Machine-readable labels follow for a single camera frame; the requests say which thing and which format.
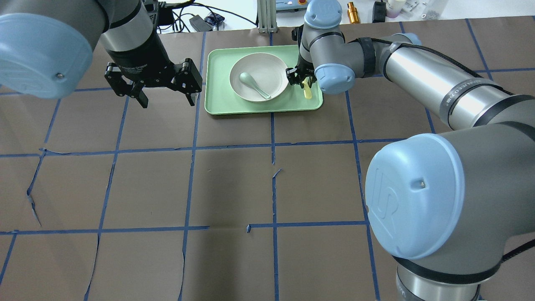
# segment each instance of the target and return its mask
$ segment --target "white bowl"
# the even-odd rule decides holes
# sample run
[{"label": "white bowl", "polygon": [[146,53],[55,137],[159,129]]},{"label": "white bowl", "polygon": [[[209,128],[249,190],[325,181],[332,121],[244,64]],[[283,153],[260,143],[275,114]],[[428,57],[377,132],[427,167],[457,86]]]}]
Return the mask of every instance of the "white bowl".
[{"label": "white bowl", "polygon": [[[263,52],[242,57],[232,66],[230,74],[231,87],[236,94],[250,102],[264,102],[279,96],[288,86],[286,64],[278,57]],[[240,74],[247,72],[271,98],[264,99],[254,89],[240,81]]]}]

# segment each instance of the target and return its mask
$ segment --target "black band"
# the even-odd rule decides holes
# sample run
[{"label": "black band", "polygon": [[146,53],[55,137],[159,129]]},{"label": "black band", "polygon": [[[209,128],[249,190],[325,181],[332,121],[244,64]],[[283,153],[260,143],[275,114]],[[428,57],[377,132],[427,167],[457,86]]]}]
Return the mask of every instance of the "black band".
[{"label": "black band", "polygon": [[339,35],[339,36],[342,37],[343,42],[344,42],[344,43],[346,42],[346,40],[344,39],[344,37],[343,37],[343,35],[342,35],[341,33],[339,33],[339,32],[326,32],[326,33],[322,33],[321,35],[315,37],[315,38],[312,40],[312,42],[310,42],[310,43],[308,44],[308,48],[309,48],[309,49],[312,48],[312,44],[314,44],[317,40],[319,40],[319,39],[321,39],[321,38],[323,38],[323,37],[329,36],[329,35]]},{"label": "black band", "polygon": [[310,52],[310,49],[307,48],[307,45],[305,45],[304,43],[301,43],[301,46],[303,46],[303,48],[304,48],[306,51]]},{"label": "black band", "polygon": [[362,47],[362,53],[364,54],[364,76],[370,77],[375,74],[375,47],[370,37],[360,37],[356,40]]},{"label": "black band", "polygon": [[128,23],[130,20],[134,19],[134,17],[137,15],[137,13],[139,13],[140,9],[141,9],[141,0],[137,3],[137,5],[134,8],[134,10],[131,13],[129,13],[126,17],[124,17],[124,18],[122,18],[122,19],[120,19],[118,21],[115,21],[112,24],[110,24],[110,29],[122,26],[122,25]]},{"label": "black band", "polygon": [[105,2],[107,5],[106,7],[104,4],[102,4],[99,0],[95,0],[96,4],[100,9],[102,10],[102,13],[104,14],[104,29],[102,30],[102,33],[105,33],[110,28],[110,14],[113,14],[113,6],[111,5],[111,2]]},{"label": "black band", "polygon": [[434,270],[430,270],[428,268],[424,268],[422,266],[419,266],[415,264],[414,262],[399,258],[396,256],[393,256],[394,259],[401,264],[404,268],[411,271],[412,273],[437,282],[442,283],[450,283],[450,284],[472,284],[472,283],[478,283],[485,279],[490,278],[492,275],[496,274],[498,269],[500,268],[500,263],[495,265],[489,270],[486,270],[481,273],[477,274],[469,274],[469,275],[456,275],[456,274],[447,274],[442,272],[436,272]]},{"label": "black band", "polygon": [[503,88],[500,87],[498,84],[486,78],[470,78],[465,81],[462,81],[458,85],[453,87],[442,99],[439,109],[440,120],[442,120],[442,122],[446,123],[449,127],[451,127],[451,125],[449,124],[449,115],[452,114],[453,109],[455,108],[459,100],[468,92],[481,86],[491,86],[499,90],[503,90]]},{"label": "black band", "polygon": [[501,113],[503,110],[509,108],[513,104],[517,104],[519,102],[523,102],[526,100],[532,100],[535,99],[535,97],[531,95],[513,95],[511,97],[508,97],[504,100],[501,100],[500,102],[496,103],[492,107],[490,107],[487,112],[485,112],[477,121],[474,123],[474,126],[480,126],[488,124],[496,115]]},{"label": "black band", "polygon": [[531,140],[533,140],[533,142],[535,142],[535,127],[533,127],[531,125],[527,125],[525,123],[516,122],[516,121],[504,121],[504,122],[499,122],[497,124],[507,125],[507,126],[510,126],[510,127],[514,128],[516,130],[519,130],[524,135],[526,135],[529,138],[531,138]]},{"label": "black band", "polygon": [[392,54],[393,54],[393,52],[390,52],[390,53],[388,54],[388,56],[387,56],[386,59],[385,59],[385,64],[383,64],[383,76],[384,76],[388,81],[390,81],[390,82],[392,82],[392,81],[390,80],[390,78],[388,77],[388,75],[386,75],[386,64],[388,63],[388,60],[390,59],[390,57],[392,56]]}]

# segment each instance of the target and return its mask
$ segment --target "white container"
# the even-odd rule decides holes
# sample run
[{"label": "white container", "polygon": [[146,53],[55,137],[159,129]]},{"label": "white container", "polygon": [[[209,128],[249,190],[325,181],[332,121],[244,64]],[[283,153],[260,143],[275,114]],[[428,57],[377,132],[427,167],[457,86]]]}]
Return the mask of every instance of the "white container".
[{"label": "white container", "polygon": [[405,5],[407,0],[388,0],[386,3],[386,16],[395,18],[399,16],[401,8]]}]

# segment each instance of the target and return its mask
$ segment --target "light blue joint cap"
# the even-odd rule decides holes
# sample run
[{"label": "light blue joint cap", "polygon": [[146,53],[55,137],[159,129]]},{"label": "light blue joint cap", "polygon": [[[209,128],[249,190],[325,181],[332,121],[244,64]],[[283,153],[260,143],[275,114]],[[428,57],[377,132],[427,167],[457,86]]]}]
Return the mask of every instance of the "light blue joint cap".
[{"label": "light blue joint cap", "polygon": [[426,257],[455,229],[464,191],[461,159],[444,137],[420,134],[391,143],[373,157],[366,175],[373,233],[396,257]]},{"label": "light blue joint cap", "polygon": [[355,73],[341,64],[323,64],[314,70],[319,88],[325,94],[340,94],[353,87]]},{"label": "light blue joint cap", "polygon": [[422,42],[420,41],[420,38],[415,33],[396,33],[394,35],[403,35],[406,36],[410,42],[414,45],[422,45]]},{"label": "light blue joint cap", "polygon": [[304,14],[304,22],[315,29],[335,28],[342,21],[342,7],[336,0],[312,0]]},{"label": "light blue joint cap", "polygon": [[93,50],[80,32],[38,14],[0,16],[0,36],[0,84],[20,93],[65,97],[93,60]]}]

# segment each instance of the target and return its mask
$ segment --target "blue tape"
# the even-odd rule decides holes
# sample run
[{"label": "blue tape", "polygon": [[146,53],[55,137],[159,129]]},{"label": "blue tape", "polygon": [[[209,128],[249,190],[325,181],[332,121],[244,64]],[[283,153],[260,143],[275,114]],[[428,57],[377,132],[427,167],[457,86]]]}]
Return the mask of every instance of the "blue tape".
[{"label": "blue tape", "polygon": [[481,51],[481,47],[479,47],[479,43],[477,42],[476,35],[473,33],[472,25],[470,25],[470,20],[465,19],[465,21],[467,23],[468,30],[470,31],[470,35],[472,35],[473,42],[476,45],[477,52],[479,53],[479,57],[481,58],[481,61],[483,62],[483,67],[485,67],[485,72],[487,73],[488,78],[490,80],[493,80],[492,79],[492,75],[488,70],[487,62],[485,61],[485,57],[483,56],[483,52]]},{"label": "blue tape", "polygon": [[121,118],[121,124],[119,125],[119,134],[117,135],[117,143],[115,144],[115,151],[119,150],[119,145],[121,144],[121,137],[123,136],[123,128],[125,126],[126,110],[128,110],[129,100],[130,100],[130,97],[127,96],[125,100],[125,108],[123,109],[123,116]]},{"label": "blue tape", "polygon": [[110,198],[110,190],[111,190],[111,183],[113,181],[113,173],[115,172],[115,164],[117,163],[117,154],[113,156],[113,162],[111,163],[111,169],[110,169],[110,175],[108,177],[108,186],[106,187],[106,194],[104,195],[104,203],[102,205],[102,212],[101,212],[101,218],[100,222],[98,223],[98,236],[100,237],[100,232],[102,230],[102,226],[104,226],[104,218],[106,216],[106,209],[108,207],[108,200]]},{"label": "blue tape", "polygon": [[403,23],[399,22],[399,24],[400,24],[401,33],[406,33],[405,32],[405,27],[403,26]]},{"label": "blue tape", "polygon": [[37,212],[35,211],[35,202],[34,202],[34,200],[32,198],[32,190],[33,190],[33,186],[35,184],[35,181],[37,180],[37,174],[39,173],[39,170],[41,169],[41,165],[43,164],[44,156],[47,153],[46,149],[40,149],[40,150],[41,150],[41,155],[39,156],[39,163],[37,164],[37,168],[35,169],[35,173],[34,173],[34,176],[32,178],[32,182],[30,183],[30,186],[26,190],[26,198],[28,199],[28,201],[29,201],[29,203],[30,203],[30,205],[32,207],[32,214],[33,214],[34,218],[37,220],[37,222],[39,223],[39,227],[41,227],[41,220],[39,220]]},{"label": "blue tape", "polygon": [[216,145],[216,146],[197,146],[196,149],[230,149],[230,148],[253,148],[253,147],[270,147],[271,144],[239,144],[239,145]]},{"label": "blue tape", "polygon": [[[201,62],[199,67],[199,73],[202,74],[204,68],[204,51],[206,47],[206,32],[203,32],[202,35],[202,46],[201,46]],[[197,104],[199,104],[200,95],[198,96]],[[193,144],[192,144],[192,164],[189,168],[189,182],[188,182],[188,200],[186,203],[186,219],[185,226],[189,227],[189,212],[192,206],[192,189],[193,189],[193,172],[195,170],[195,153],[197,151],[197,134],[198,134],[198,124],[199,124],[199,105],[197,105],[195,110],[195,127],[193,129]],[[184,238],[182,241],[182,254],[184,256],[184,270],[186,269],[186,251],[188,243],[188,229],[184,231]],[[184,288],[184,277],[182,277],[182,283],[180,285],[180,293],[178,295],[178,301],[182,301],[182,293]]]},{"label": "blue tape", "polygon": [[39,157],[40,154],[8,154],[0,155],[0,158]]},{"label": "blue tape", "polygon": [[381,295],[379,293],[379,281],[377,280],[377,269],[375,265],[375,255],[373,253],[373,242],[371,240],[370,225],[366,225],[366,236],[368,237],[368,251],[370,253],[370,265],[371,265],[371,275],[373,278],[373,288],[375,289],[375,298],[381,300]]},{"label": "blue tape", "polygon": [[91,271],[91,278],[89,278],[89,284],[87,285],[86,293],[83,295],[83,301],[89,299],[89,290],[91,289],[91,283],[93,283],[93,277],[95,276],[95,268],[97,267],[98,251],[100,249],[100,236],[97,235],[97,251],[95,252],[95,261],[93,261],[93,270]]},{"label": "blue tape", "polygon": [[97,156],[97,155],[113,155],[117,152],[114,150],[107,150],[103,152],[73,152],[73,153],[58,153],[52,150],[46,150],[47,156]]},{"label": "blue tape", "polygon": [[273,281],[274,281],[274,293],[275,301],[279,300],[279,245],[277,234],[277,175],[282,169],[277,172],[271,178],[271,189],[273,192]]},{"label": "blue tape", "polygon": [[369,226],[369,219],[368,219],[368,211],[366,211],[366,203],[364,200],[364,193],[362,190],[362,171],[361,171],[361,164],[359,160],[360,156],[358,154],[358,142],[357,142],[357,136],[355,134],[355,126],[353,123],[353,113],[351,111],[351,102],[349,100],[349,93],[347,91],[346,91],[346,104],[347,104],[347,111],[349,115],[349,126],[351,127],[351,135],[353,136],[353,147],[355,150],[355,161],[357,164],[358,187],[361,193],[362,212],[364,214],[364,222],[366,223],[366,237],[368,238],[368,252],[370,253],[370,265],[371,265],[371,270],[372,270],[373,288],[375,289],[375,298],[377,300],[381,300],[380,294],[379,294],[379,282],[377,281],[375,259],[373,256],[373,246],[371,244],[371,233],[370,233],[370,226]]},{"label": "blue tape", "polygon": [[516,72],[516,71],[535,71],[535,68],[515,68],[515,69],[492,69],[489,72]]},{"label": "blue tape", "polygon": [[280,142],[275,143],[276,146],[295,146],[295,145],[332,145],[332,144],[351,144],[352,140],[339,140],[339,141],[311,141],[311,142]]},{"label": "blue tape", "polygon": [[104,87],[104,88],[86,88],[86,89],[76,89],[75,92],[88,92],[88,91],[107,91],[107,90],[113,90],[111,87]]},{"label": "blue tape", "polygon": [[50,133],[52,132],[52,126],[54,126],[54,121],[56,120],[56,115],[58,115],[59,105],[61,104],[61,102],[61,99],[58,99],[58,101],[56,102],[54,114],[52,114],[52,119],[50,120],[50,124],[48,126],[47,136],[44,138],[45,144],[48,142],[48,138],[50,137]]},{"label": "blue tape", "polygon": [[2,267],[2,272],[0,272],[0,285],[2,285],[2,281],[4,280],[5,270],[7,269],[7,264],[9,262],[9,258],[11,257],[13,246],[15,246],[15,239],[17,239],[16,233],[13,234],[13,237],[11,238],[11,244],[9,245],[9,249],[7,250],[7,255],[4,260],[4,266]]},{"label": "blue tape", "polygon": [[248,227],[254,228],[291,228],[291,227],[326,227],[340,225],[367,225],[366,221],[334,221],[334,222],[290,222],[290,223],[266,223],[266,224],[249,224]]},{"label": "blue tape", "polygon": [[4,93],[0,93],[1,96],[10,96],[10,95],[22,95],[22,93],[18,93],[18,92],[4,92]]},{"label": "blue tape", "polygon": [[405,139],[406,138],[361,139],[357,140],[357,143],[397,142]]},{"label": "blue tape", "polygon": [[131,233],[131,232],[169,232],[169,231],[199,231],[208,230],[210,226],[190,226],[190,227],[152,227],[152,228],[111,228],[111,229],[70,229],[70,230],[13,230],[0,232],[4,235],[47,235],[47,234],[87,234],[87,233]]},{"label": "blue tape", "polygon": [[275,165],[275,114],[270,113],[271,119],[271,165]]},{"label": "blue tape", "polygon": [[176,151],[190,151],[191,147],[177,147],[177,148],[145,148],[145,149],[120,149],[117,151],[119,154],[130,153],[151,153],[151,152],[176,152]]},{"label": "blue tape", "polygon": [[427,115],[427,121],[429,122],[429,127],[431,128],[431,133],[436,134],[437,132],[434,129],[433,119],[431,118],[431,113],[427,108],[425,108],[425,114]]}]

